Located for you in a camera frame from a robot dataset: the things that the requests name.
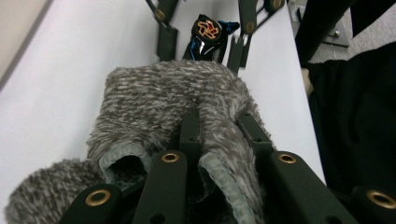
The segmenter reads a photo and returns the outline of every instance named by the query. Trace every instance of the white surface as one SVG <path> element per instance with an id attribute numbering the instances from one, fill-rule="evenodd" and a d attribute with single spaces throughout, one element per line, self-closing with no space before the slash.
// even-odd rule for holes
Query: white surface
<path id="1" fill-rule="evenodd" d="M 199 13 L 237 19 L 229 1 L 180 1 L 173 24 L 182 52 Z M 118 66 L 157 62 L 157 24 L 145 1 L 55 1 L 0 92 L 0 208 L 21 181 L 55 161 L 86 155 L 105 79 Z M 293 151 L 323 179 L 287 8 L 254 36 L 240 72 L 278 150 Z"/>

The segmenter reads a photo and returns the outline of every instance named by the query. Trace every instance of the black plastic bracket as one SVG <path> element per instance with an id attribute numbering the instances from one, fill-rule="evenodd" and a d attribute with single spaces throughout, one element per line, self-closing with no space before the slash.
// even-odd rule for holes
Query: black plastic bracket
<path id="1" fill-rule="evenodd" d="M 396 220 L 396 194 L 385 189 L 356 187 L 347 206 L 360 214 L 360 224 L 393 224 Z"/>
<path id="2" fill-rule="evenodd" d="M 183 152 L 158 153 L 132 223 L 187 223 L 186 178 L 187 158 Z"/>
<path id="3" fill-rule="evenodd" d="M 187 112 L 181 122 L 179 151 L 187 156 L 189 168 L 198 165 L 201 158 L 201 128 L 198 109 Z"/>
<path id="4" fill-rule="evenodd" d="M 122 192 L 121 213 L 123 214 L 120 224 L 130 224 L 134 218 L 137 204 L 145 187 L 146 178 L 140 180 Z"/>
<path id="5" fill-rule="evenodd" d="M 255 0 L 239 0 L 238 3 L 241 34 L 239 37 L 233 36 L 230 56 L 227 62 L 227 67 L 236 75 L 240 67 L 245 68 L 247 66 L 251 37 L 257 29 L 285 5 L 285 0 L 266 0 L 258 11 L 256 11 Z M 258 24 L 257 17 L 264 9 L 268 12 L 268 15 Z"/>
<path id="6" fill-rule="evenodd" d="M 160 1 L 157 7 L 151 0 L 146 0 L 146 2 L 154 13 L 155 20 L 160 24 L 157 55 L 160 61 L 172 61 L 176 58 L 178 30 L 173 28 L 169 22 L 173 18 L 178 0 Z"/>
<path id="7" fill-rule="evenodd" d="M 59 223 L 120 223 L 121 200 L 122 194 L 117 186 L 108 184 L 92 186 L 84 189 L 77 196 Z"/>
<path id="8" fill-rule="evenodd" d="M 274 152 L 266 170 L 292 223 L 359 223 L 299 156 Z"/>
<path id="9" fill-rule="evenodd" d="M 256 157 L 256 170 L 259 173 L 260 181 L 263 181 L 265 164 L 270 155 L 275 151 L 271 140 L 249 113 L 241 115 L 236 120 L 236 125 L 245 136 L 249 145 L 253 148 Z"/>

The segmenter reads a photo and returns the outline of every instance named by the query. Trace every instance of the dark clothing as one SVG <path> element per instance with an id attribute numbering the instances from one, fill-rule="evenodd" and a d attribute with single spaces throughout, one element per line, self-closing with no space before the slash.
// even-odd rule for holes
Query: dark clothing
<path id="1" fill-rule="evenodd" d="M 386 12 L 396 0 L 358 0 L 350 7 L 353 36 L 358 35 Z"/>
<path id="2" fill-rule="evenodd" d="M 328 186 L 347 195 L 357 186 L 396 192 L 396 43 L 303 67 Z"/>

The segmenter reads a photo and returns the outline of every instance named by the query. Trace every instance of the black metal arm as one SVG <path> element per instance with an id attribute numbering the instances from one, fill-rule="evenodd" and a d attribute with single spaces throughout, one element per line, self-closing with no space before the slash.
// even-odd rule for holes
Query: black metal arm
<path id="1" fill-rule="evenodd" d="M 358 223 L 349 212 L 359 223 L 394 223 L 396 202 L 391 192 L 358 188 L 347 201 L 337 199 L 303 159 L 274 151 L 249 114 L 239 117 L 236 125 L 254 150 L 259 180 L 266 187 L 264 213 L 270 223 Z M 176 150 L 165 150 L 155 157 L 147 180 L 123 192 L 113 185 L 86 189 L 60 223 L 187 223 L 187 197 L 202 190 L 195 173 L 201 151 L 197 110 L 185 115 L 180 132 L 173 135 L 167 149 Z"/>

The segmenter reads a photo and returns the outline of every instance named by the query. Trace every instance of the gray knit fabric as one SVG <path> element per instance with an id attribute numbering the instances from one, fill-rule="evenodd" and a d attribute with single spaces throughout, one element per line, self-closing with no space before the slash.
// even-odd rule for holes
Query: gray knit fabric
<path id="1" fill-rule="evenodd" d="M 94 169 L 90 172 L 101 174 L 107 183 L 122 189 L 131 186 L 149 173 L 153 156 L 165 149 L 182 116 L 194 107 L 199 110 L 202 128 L 199 169 L 205 193 L 189 202 L 200 202 L 216 184 L 233 213 L 225 223 L 263 223 L 262 191 L 254 169 L 255 158 L 235 125 L 236 119 L 246 112 L 261 126 L 262 121 L 245 83 L 216 63 L 156 63 L 139 68 L 118 68 L 112 72 L 106 81 L 100 115 L 88 141 L 88 158 L 94 161 Z M 66 176 L 62 181 L 73 182 Z M 20 188 L 33 188 L 30 185 L 31 182 L 25 180 Z M 12 214 L 19 209 L 14 203 L 27 197 L 24 194 L 29 193 L 16 189 L 11 195 L 7 209 L 10 223 L 17 223 L 11 222 L 17 220 L 12 219 Z"/>
<path id="2" fill-rule="evenodd" d="M 104 183 L 92 167 L 91 161 L 65 160 L 29 175 L 9 197 L 7 223 L 58 223 L 84 189 Z"/>

